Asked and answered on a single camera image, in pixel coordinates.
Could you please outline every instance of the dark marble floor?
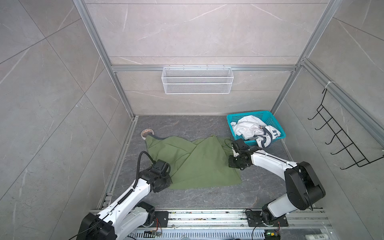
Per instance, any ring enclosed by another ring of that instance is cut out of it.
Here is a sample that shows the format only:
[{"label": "dark marble floor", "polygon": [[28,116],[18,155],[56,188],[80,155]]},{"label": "dark marble floor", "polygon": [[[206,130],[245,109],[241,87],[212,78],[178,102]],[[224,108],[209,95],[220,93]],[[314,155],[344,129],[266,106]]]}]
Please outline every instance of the dark marble floor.
[{"label": "dark marble floor", "polygon": [[[140,116],[122,165],[112,200],[129,187],[136,173],[137,157],[146,150],[140,133],[145,128],[154,130],[159,137],[179,136],[193,141],[211,134],[231,137],[226,116]],[[268,153],[288,159],[280,141],[272,143]],[[143,158],[141,168],[150,166]],[[143,200],[157,209],[167,208],[260,208],[286,192],[285,182],[273,173],[252,166],[241,171],[242,183],[229,187],[171,190],[151,192]]]}]

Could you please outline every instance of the green cloth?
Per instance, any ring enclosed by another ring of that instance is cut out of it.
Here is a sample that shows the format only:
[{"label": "green cloth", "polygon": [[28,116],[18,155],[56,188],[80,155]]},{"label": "green cloth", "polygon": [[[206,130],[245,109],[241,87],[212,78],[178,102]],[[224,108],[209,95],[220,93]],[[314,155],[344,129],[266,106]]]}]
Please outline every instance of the green cloth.
[{"label": "green cloth", "polygon": [[239,172],[228,167],[232,150],[224,139],[212,135],[193,142],[171,136],[159,140],[146,137],[149,155],[171,166],[171,189],[230,186],[241,183]]}]

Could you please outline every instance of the white wire basket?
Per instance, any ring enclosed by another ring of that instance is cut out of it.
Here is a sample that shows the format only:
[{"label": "white wire basket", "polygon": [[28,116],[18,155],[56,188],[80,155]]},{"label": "white wire basket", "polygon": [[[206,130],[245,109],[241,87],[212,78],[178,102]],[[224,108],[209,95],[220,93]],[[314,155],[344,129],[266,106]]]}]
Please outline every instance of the white wire basket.
[{"label": "white wire basket", "polygon": [[230,67],[165,67],[161,75],[166,94],[215,94],[231,91]]}]

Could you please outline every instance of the gray marble wall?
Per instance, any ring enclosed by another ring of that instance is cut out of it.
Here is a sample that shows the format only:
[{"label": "gray marble wall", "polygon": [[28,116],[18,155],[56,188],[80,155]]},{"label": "gray marble wall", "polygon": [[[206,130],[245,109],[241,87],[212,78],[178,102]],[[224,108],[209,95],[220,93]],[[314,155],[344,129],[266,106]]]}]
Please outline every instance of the gray marble wall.
[{"label": "gray marble wall", "polygon": [[[383,9],[384,1],[381,0],[344,0],[309,57],[382,125],[384,125]],[[331,156],[330,152],[341,149],[338,141],[326,146],[324,142],[329,142],[332,137],[330,130],[315,131],[314,127],[318,127],[319,124],[306,119],[311,117],[310,113],[314,113],[313,109],[319,102],[319,92],[322,91],[322,87],[307,75],[303,73],[290,89],[286,97],[286,108],[290,107],[297,115],[318,149],[314,151],[320,151],[336,178],[337,185],[348,198],[347,204],[351,204],[358,214],[359,219],[351,219],[361,220],[360,224],[356,222],[344,226],[341,223],[345,222],[345,219],[333,216],[333,222],[339,225],[334,227],[342,232],[342,229],[353,231],[365,226],[369,235],[361,237],[362,239],[369,237],[375,240],[383,239],[384,176],[380,169],[384,167],[384,159],[362,168],[339,169],[350,162],[347,152]],[[336,100],[328,98],[329,101],[326,100],[332,115],[367,158],[373,160],[382,156],[382,147],[372,136]],[[290,151],[297,151],[299,148],[292,143],[289,145]]]},{"label": "gray marble wall", "polygon": [[[296,64],[327,0],[86,0],[112,64]],[[166,95],[159,72],[119,73],[136,114],[270,110],[289,73],[235,73],[230,94]]]},{"label": "gray marble wall", "polygon": [[71,0],[1,1],[0,42],[0,238],[68,239],[128,114]]},{"label": "gray marble wall", "polygon": [[270,110],[288,71],[233,72],[229,94],[165,94],[161,71],[119,72],[135,114],[229,114]]},{"label": "gray marble wall", "polygon": [[[286,132],[285,144],[295,161],[307,161],[314,167],[326,191],[316,206],[325,208],[339,239],[382,239],[384,176],[380,169],[384,168],[384,159],[364,167],[340,169],[353,164],[353,160],[345,150],[331,155],[343,147],[336,138],[330,145],[325,144],[333,133],[327,126],[315,130],[325,123],[319,115],[308,120],[317,113],[323,89],[306,70],[298,75],[275,115]],[[369,160],[383,155],[379,143],[330,93],[323,105]],[[340,129],[333,121],[330,124],[336,131]],[[338,136],[350,143],[344,134]],[[348,149],[356,159],[362,159],[356,148]]]},{"label": "gray marble wall", "polygon": [[384,125],[384,1],[344,0],[312,60]]}]

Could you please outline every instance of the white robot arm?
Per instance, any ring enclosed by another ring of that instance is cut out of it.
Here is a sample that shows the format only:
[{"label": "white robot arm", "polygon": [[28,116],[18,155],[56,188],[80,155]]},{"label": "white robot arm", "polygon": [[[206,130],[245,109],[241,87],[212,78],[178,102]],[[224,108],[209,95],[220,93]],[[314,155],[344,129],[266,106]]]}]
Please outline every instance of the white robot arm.
[{"label": "white robot arm", "polygon": [[[262,219],[266,225],[288,212],[304,210],[325,196],[323,186],[308,163],[286,161],[258,147],[249,147],[241,139],[232,142],[232,146],[234,156],[229,157],[229,167],[244,170],[256,165],[286,182],[287,193],[263,207]],[[148,155],[153,166],[139,172],[143,153]],[[141,225],[151,226],[154,207],[140,200],[151,191],[159,192],[169,187],[172,183],[169,172],[168,163],[155,162],[147,152],[141,152],[134,183],[98,215],[89,213],[81,223],[77,240],[122,240]]]},{"label": "white robot arm", "polygon": [[248,146],[242,139],[232,142],[233,156],[229,167],[245,168],[256,165],[285,180],[286,194],[263,206],[262,219],[268,223],[296,209],[305,210],[325,196],[325,190],[311,165],[290,162],[273,156],[257,146]]},{"label": "white robot arm", "polygon": [[[139,172],[142,154],[148,155],[153,166]],[[141,225],[151,226],[155,208],[140,201],[151,191],[160,192],[169,187],[172,183],[169,172],[168,163],[155,162],[147,152],[141,152],[134,183],[98,215],[89,213],[81,222],[77,240],[122,240]]]}]

